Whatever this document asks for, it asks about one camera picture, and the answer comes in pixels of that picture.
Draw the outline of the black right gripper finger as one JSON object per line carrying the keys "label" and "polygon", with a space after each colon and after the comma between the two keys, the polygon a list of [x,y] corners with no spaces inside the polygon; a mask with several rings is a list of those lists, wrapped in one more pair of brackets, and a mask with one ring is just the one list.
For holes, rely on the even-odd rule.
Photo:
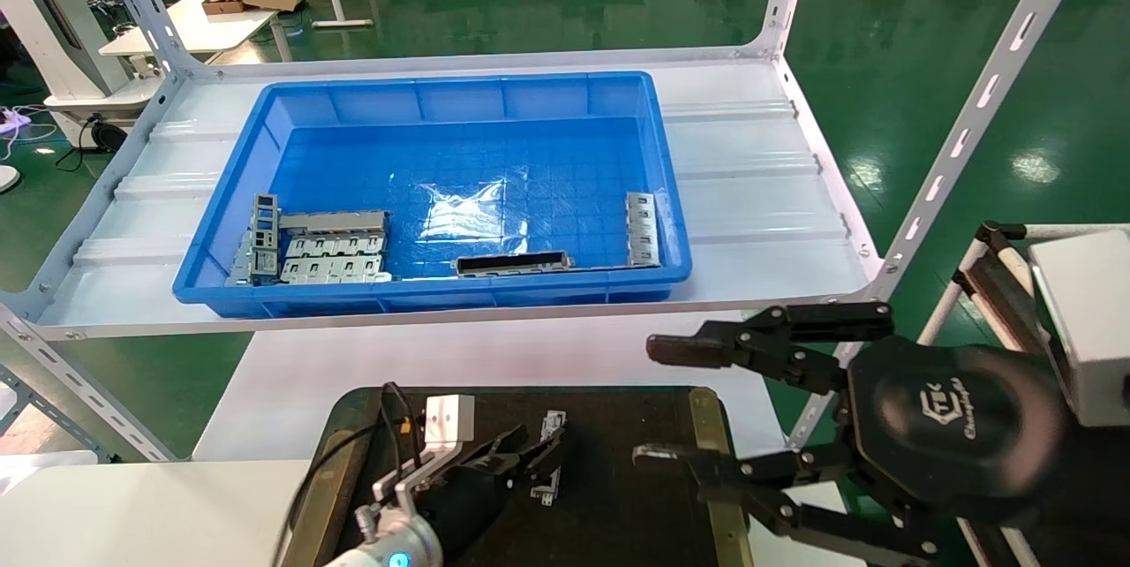
{"label": "black right gripper finger", "polygon": [[893,334],[881,302],[771,306],[747,321],[704,321],[692,335],[649,335],[650,361],[681,368],[744,368],[824,396],[847,389],[847,373],[812,344],[868,343]]}
{"label": "black right gripper finger", "polygon": [[719,450],[646,443],[636,446],[632,457],[638,469],[683,472],[690,478],[698,501],[734,505],[745,520],[756,520],[776,537],[864,562],[938,560],[938,544],[907,526],[803,505],[786,492],[847,474],[851,456],[844,448],[832,448],[824,457],[796,451],[734,457]]}

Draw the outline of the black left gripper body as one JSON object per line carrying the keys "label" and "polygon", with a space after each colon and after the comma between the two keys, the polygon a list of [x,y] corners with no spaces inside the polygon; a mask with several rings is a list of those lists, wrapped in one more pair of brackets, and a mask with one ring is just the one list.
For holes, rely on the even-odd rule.
{"label": "black left gripper body", "polygon": [[421,492],[421,515],[441,551],[463,552],[498,518],[522,478],[515,466],[451,466]]}

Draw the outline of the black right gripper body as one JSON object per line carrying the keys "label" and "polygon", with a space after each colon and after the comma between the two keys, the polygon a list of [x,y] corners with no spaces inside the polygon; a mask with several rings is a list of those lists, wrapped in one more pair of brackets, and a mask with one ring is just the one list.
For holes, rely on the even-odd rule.
{"label": "black right gripper body", "polygon": [[1027,518],[1076,430],[1057,375],[986,344],[879,339],[845,370],[851,477],[884,506]]}

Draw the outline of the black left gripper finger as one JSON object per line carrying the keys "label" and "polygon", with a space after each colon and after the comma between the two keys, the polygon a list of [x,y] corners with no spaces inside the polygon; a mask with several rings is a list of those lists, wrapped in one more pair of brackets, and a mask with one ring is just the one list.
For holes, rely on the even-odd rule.
{"label": "black left gripper finger", "polygon": [[464,469],[521,469],[521,466],[528,465],[531,457],[528,443],[528,428],[525,425],[518,425],[470,451],[460,459],[457,466],[464,466]]}
{"label": "black left gripper finger", "polygon": [[551,437],[519,451],[516,462],[506,472],[506,479],[519,486],[540,486],[560,470],[566,445],[560,437]]}

